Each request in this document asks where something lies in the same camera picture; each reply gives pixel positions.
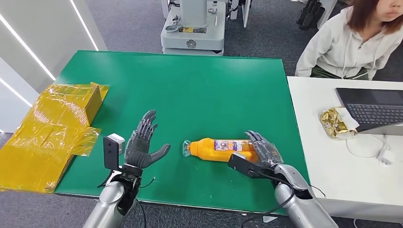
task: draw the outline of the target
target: floor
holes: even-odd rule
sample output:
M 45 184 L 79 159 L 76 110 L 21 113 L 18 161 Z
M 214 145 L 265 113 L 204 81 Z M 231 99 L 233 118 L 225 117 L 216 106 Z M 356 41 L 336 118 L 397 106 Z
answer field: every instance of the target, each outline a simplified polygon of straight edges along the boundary
M 109 50 L 161 53 L 160 33 L 164 18 L 159 0 L 86 0 Z M 295 23 L 301 3 L 254 0 L 248 27 L 239 20 L 229 21 L 225 33 L 225 55 L 275 57 L 283 60 L 287 75 L 316 30 L 301 31 Z M 338 4 L 333 14 L 343 6 Z M 395 51 L 376 80 L 403 81 L 403 47 Z M 0 133 L 0 148 L 11 134 Z M 79 228 L 95 205 L 93 199 L 26 192 L 0 192 L 0 228 Z M 149 228 L 239 227 L 246 218 L 240 214 L 168 206 L 144 206 Z M 353 220 L 334 218 L 341 228 L 354 228 Z M 358 228 L 401 228 L 396 223 L 357 221 Z M 137 209 L 129 215 L 125 228 L 142 227 Z M 249 223 L 253 228 L 293 228 L 287 217 L 268 224 Z

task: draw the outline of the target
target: yellow plastic bag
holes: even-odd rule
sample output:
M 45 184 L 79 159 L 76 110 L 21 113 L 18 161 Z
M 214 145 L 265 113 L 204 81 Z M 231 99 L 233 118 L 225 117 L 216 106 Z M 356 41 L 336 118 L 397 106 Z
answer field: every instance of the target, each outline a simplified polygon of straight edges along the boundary
M 107 86 L 50 85 L 0 150 L 0 189 L 53 192 L 73 155 L 88 156 Z

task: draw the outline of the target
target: laptop keyboard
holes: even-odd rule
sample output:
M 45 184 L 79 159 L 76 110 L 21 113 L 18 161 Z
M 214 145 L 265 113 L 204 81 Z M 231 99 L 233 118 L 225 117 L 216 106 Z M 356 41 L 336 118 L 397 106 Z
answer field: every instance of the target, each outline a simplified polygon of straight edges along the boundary
M 403 106 L 347 104 L 346 108 L 359 124 L 388 125 L 403 122 Z

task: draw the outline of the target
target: white wall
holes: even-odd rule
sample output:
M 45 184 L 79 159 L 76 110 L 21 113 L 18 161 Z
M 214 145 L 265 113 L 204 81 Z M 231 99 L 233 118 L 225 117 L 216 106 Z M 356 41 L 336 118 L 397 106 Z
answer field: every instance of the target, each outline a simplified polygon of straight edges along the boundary
M 84 0 L 0 0 L 0 14 L 50 73 L 57 77 L 77 50 L 95 50 L 105 43 Z M 53 80 L 0 21 L 0 78 L 34 103 Z M 0 82 L 0 130 L 13 133 L 30 106 Z
M 73 1 L 99 50 L 106 50 L 84 0 Z M 54 77 L 77 50 L 95 50 L 70 0 L 0 0 L 0 14 Z M 0 37 L 0 57 L 37 92 L 53 82 L 2 23 Z
M 38 93 L 1 57 L 0 78 L 24 97 L 28 103 L 34 103 Z M 13 133 L 30 109 L 30 106 L 18 98 L 2 82 L 0 82 L 0 105 L 0 129 Z

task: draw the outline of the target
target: robotic hand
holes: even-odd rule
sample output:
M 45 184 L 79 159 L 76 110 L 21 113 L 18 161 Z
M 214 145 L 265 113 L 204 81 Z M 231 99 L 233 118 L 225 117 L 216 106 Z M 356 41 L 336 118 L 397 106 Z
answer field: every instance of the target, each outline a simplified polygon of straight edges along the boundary
M 156 152 L 148 153 L 151 137 L 158 126 L 152 125 L 154 119 L 155 110 L 143 116 L 126 145 L 122 166 L 118 162 L 119 148 L 123 141 L 112 135 L 104 137 L 104 164 L 111 172 L 100 185 L 104 189 L 83 228 L 119 228 L 129 212 L 136 207 L 135 198 L 143 169 L 165 156 L 171 147 L 164 144 Z
M 259 164 L 234 153 L 228 166 L 250 178 L 271 179 L 279 208 L 286 210 L 297 228 L 338 228 L 301 174 L 284 164 L 276 147 L 259 133 L 247 131 L 245 134 L 253 144 Z

